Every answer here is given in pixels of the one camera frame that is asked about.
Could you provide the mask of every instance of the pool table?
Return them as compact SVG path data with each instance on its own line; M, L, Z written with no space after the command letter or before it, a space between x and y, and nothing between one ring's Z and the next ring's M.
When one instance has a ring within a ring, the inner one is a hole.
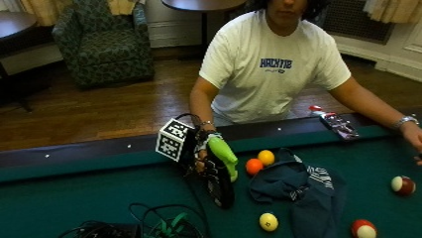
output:
M422 108L402 111L422 119ZM0 152L0 237L59 237L87 220L139 224L128 211L133 202L193 207L205 213L208 226L194 214L192 220L205 232L209 228L210 237L293 237L294 202L254 201L252 177L245 172L248 159L264 149L277 152L280 148L290 149L304 163L344 177L348 198L340 237L352 237L357 219L372 221L380 237L422 237L422 192L417 188L404 197L390 188L397 176L422 184L422 168L411 160L417 153L398 133L357 114L342 116L360 133L354 141L342 141L318 117L218 128L238 157L230 209L218 208L201 180L184 177L176 162L155 152L157 135ZM173 217L181 212L176 210L164 212ZM280 222L270 233L258 225L266 211ZM152 215L148 222L153 225L156 221Z

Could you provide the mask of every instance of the dark towel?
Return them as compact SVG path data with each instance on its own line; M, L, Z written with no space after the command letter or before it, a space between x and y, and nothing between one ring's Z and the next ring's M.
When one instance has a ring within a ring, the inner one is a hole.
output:
M337 238L346 203L346 182L332 170L308 166L289 149L280 149L277 163L252 179L257 201L290 198L292 229L297 238Z

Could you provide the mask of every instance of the man's hair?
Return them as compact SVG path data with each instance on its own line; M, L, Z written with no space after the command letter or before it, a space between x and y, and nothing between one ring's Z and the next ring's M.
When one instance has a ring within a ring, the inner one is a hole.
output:
M248 11L257 11L266 9L268 2L270 0L250 0L248 4ZM313 20L322 12L322 10L329 6L332 0L308 0L308 8L302 15L304 20Z

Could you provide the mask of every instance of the man's hand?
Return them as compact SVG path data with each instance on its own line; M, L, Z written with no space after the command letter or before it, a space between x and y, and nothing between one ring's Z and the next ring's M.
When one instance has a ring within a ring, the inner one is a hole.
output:
M404 138L410 143L410 145L415 148L419 156L414 157L418 166L422 166L422 129L413 122L406 122L401 125L400 131L404 135Z

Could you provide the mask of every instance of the yellow ball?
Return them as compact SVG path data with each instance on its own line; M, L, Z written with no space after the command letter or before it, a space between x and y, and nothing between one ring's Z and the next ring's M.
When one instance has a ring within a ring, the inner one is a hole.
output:
M270 151L264 150L258 154L258 160L262 162L264 166L273 165L276 161L274 154Z
M260 225L264 230L274 231L278 227L277 217L272 213L264 213L260 217Z

